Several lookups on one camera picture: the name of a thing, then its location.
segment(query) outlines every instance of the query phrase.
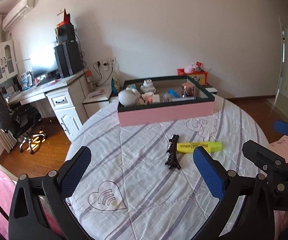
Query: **desk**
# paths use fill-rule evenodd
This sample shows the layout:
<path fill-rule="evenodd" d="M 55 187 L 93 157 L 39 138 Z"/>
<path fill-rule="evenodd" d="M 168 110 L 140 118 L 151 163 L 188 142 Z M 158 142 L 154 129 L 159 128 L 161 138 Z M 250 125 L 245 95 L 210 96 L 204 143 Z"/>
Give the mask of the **desk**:
<path fill-rule="evenodd" d="M 33 86 L 12 96 L 8 104 L 21 105 L 47 98 L 68 139 L 73 141 L 88 119 L 83 101 L 89 89 L 83 71 L 63 78 L 53 85 Z"/>

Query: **monitor screen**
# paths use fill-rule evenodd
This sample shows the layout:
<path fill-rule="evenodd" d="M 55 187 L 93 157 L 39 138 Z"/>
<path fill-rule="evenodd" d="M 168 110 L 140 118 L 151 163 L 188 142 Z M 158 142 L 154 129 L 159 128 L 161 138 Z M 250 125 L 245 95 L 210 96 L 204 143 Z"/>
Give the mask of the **monitor screen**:
<path fill-rule="evenodd" d="M 34 78 L 58 70 L 54 47 L 56 47 L 56 42 L 31 54 L 31 66 Z"/>

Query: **red basket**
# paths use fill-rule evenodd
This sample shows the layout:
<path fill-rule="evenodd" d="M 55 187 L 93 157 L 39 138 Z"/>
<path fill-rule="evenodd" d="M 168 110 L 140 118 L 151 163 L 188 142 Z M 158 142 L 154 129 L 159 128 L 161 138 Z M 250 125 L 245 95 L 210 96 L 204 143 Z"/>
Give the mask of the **red basket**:
<path fill-rule="evenodd" d="M 202 86 L 207 85 L 207 72 L 206 71 L 202 71 L 202 72 L 194 71 L 191 74 L 187 74 L 184 72 L 184 68 L 178 68 L 177 69 L 177 75 L 178 76 L 190 76 L 195 81 L 197 81 L 200 85 L 202 85 Z"/>

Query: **silver bolt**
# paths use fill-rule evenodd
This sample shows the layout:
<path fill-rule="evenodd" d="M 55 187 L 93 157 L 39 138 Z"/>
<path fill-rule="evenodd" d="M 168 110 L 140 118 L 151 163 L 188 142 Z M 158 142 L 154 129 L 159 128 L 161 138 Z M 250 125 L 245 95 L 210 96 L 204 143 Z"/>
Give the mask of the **silver bolt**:
<path fill-rule="evenodd" d="M 228 174 L 230 177 L 235 177 L 235 176 L 236 176 L 236 172 L 233 171 L 233 170 L 229 170 L 229 171 L 227 172 L 227 174 Z"/>
<path fill-rule="evenodd" d="M 261 179 L 261 180 L 264 180 L 264 179 L 265 179 L 265 176 L 264 176 L 262 173 L 259 173 L 257 176 L 258 176 L 259 179 Z"/>
<path fill-rule="evenodd" d="M 26 174 L 22 174 L 22 175 L 20 175 L 20 176 L 19 176 L 19 179 L 20 179 L 20 180 L 24 180 L 24 179 L 26 179 Z"/>
<path fill-rule="evenodd" d="M 278 191 L 283 191 L 284 189 L 285 189 L 285 186 L 282 183 L 280 183 L 278 185 Z"/>
<path fill-rule="evenodd" d="M 56 174 L 57 174 L 57 171 L 50 171 L 50 172 L 48 173 L 48 176 L 54 177 Z"/>

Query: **pink fabric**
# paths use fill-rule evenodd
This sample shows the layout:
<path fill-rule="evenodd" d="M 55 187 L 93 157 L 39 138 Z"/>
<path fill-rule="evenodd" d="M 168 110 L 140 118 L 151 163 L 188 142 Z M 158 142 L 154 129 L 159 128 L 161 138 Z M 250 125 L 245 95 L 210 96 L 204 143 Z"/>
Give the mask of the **pink fabric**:
<path fill-rule="evenodd" d="M 170 122 L 214 114 L 215 101 L 119 112 L 121 126 Z"/>
<path fill-rule="evenodd" d="M 2 171 L 0 171 L 0 206 L 9 215 L 10 206 L 12 203 L 13 194 L 15 191 L 15 184 L 13 181 Z M 51 212 L 46 212 L 46 219 L 49 223 L 51 230 L 55 233 L 62 235 L 63 233 L 59 228 L 57 222 L 55 221 L 54 217 Z M 8 221 L 2 216 L 0 213 L 0 233 L 4 236 L 5 239 L 8 239 Z"/>
<path fill-rule="evenodd" d="M 288 136 L 284 135 L 280 140 L 271 143 L 269 149 L 280 155 L 288 163 Z M 278 239 L 279 234 L 288 226 L 288 212 L 275 211 L 275 239 Z"/>

